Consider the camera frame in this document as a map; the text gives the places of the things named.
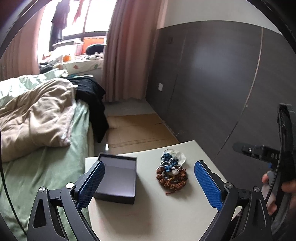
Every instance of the silver screw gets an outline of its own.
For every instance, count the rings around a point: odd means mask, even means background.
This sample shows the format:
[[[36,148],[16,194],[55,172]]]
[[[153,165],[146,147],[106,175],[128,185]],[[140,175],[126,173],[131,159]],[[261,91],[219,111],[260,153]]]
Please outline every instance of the silver screw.
[[[254,187],[253,188],[255,192],[260,192],[260,188],[259,187]]]
[[[41,187],[41,188],[39,188],[39,192],[44,192],[45,191],[45,187]]]
[[[66,188],[71,189],[74,187],[74,183],[67,183]]]
[[[226,188],[231,189],[233,188],[233,185],[231,183],[225,183]]]

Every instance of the electrical outlet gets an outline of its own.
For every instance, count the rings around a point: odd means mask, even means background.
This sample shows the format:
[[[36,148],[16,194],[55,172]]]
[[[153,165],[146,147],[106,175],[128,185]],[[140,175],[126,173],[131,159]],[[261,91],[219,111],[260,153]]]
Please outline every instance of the electrical outlet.
[[[158,90],[162,91],[163,90],[163,84],[162,83],[158,83]]]

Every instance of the cable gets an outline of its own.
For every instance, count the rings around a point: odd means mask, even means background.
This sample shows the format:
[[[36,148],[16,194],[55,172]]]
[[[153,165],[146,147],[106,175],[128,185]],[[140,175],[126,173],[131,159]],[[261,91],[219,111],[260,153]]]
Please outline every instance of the cable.
[[[12,209],[12,212],[13,214],[15,215],[15,219],[17,220],[17,223],[19,224],[20,228],[22,229],[22,231],[24,232],[24,234],[27,236],[27,233],[26,231],[24,230],[22,224],[20,223],[20,220],[18,219],[17,217],[17,214],[15,212],[15,209],[12,205],[12,202],[10,200],[10,197],[8,195],[8,191],[7,191],[7,188],[6,188],[6,183],[5,183],[5,179],[4,179],[4,172],[3,172],[3,166],[2,166],[2,154],[1,154],[1,131],[0,131],[0,173],[1,173],[1,179],[2,179],[2,183],[3,183],[3,188],[4,188],[4,191],[5,191],[5,194],[7,196],[7,199],[8,199],[8,202],[10,204],[10,207]]]
[[[269,187],[269,190],[268,190],[268,194],[265,198],[265,203],[267,203],[270,195],[271,195],[271,192],[272,192],[272,189],[274,187],[274,184],[276,182],[276,177],[277,177],[277,174],[278,174],[278,171],[279,171],[279,165],[280,165],[280,162],[281,162],[281,150],[282,150],[282,146],[283,146],[283,137],[282,137],[282,130],[281,130],[281,115],[280,115],[280,109],[278,109],[278,116],[279,116],[279,135],[280,135],[280,147],[279,147],[279,159],[278,159],[278,164],[276,166],[276,172],[274,173],[274,178],[272,179],[272,183]]]

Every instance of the black mechanical device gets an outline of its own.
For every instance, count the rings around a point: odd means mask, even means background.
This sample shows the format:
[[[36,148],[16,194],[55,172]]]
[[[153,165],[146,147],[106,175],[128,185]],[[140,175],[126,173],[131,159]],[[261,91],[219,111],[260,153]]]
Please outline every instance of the black mechanical device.
[[[200,241],[260,241],[295,240],[288,229],[278,235],[291,200],[291,194],[284,193],[281,185],[296,178],[296,115],[291,105],[280,104],[278,124],[280,150],[246,143],[235,143],[233,150],[241,154],[271,163],[268,172],[269,192],[263,198],[259,187],[252,190],[238,189],[231,183],[224,183],[212,173],[203,161],[198,161],[194,173],[212,207],[218,212]],[[270,217],[266,203],[271,192],[276,197],[277,211]],[[242,206],[240,214],[233,218],[236,207]]]
[[[271,163],[272,170],[268,173],[270,190],[266,199],[263,198],[259,187],[253,187],[252,190],[238,189],[231,183],[224,183],[203,161],[196,162],[195,176],[212,207],[218,210],[200,241],[268,241],[279,233],[278,230],[286,217],[291,200],[290,194],[282,192],[281,184],[296,178],[295,120],[296,115],[292,106],[280,104],[278,108],[279,151],[245,143],[236,143],[233,146],[233,149],[239,153]],[[68,183],[58,190],[39,188],[31,211],[27,240],[68,240],[57,210],[57,207],[63,207],[78,241],[99,241],[81,210],[88,206],[104,173],[104,164],[96,161],[92,168],[86,174],[82,174],[75,183]],[[271,192],[276,196],[278,210],[270,217],[266,202]],[[233,218],[235,209],[239,206],[242,206],[240,214]],[[0,237],[6,241],[17,241],[1,215]]]

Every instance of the table top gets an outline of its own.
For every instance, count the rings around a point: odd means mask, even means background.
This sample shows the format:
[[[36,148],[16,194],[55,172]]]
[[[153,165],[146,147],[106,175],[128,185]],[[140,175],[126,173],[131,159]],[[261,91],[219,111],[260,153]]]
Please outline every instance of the table top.
[[[188,181],[175,193],[166,195],[156,179],[163,152],[172,148],[185,154]],[[203,160],[212,172],[226,182],[217,167],[195,141],[169,147],[123,154],[137,157],[136,199],[134,205],[92,199],[91,226],[100,240],[199,240],[217,213],[209,204],[194,175],[194,164]],[[86,172],[97,157],[86,158]]]

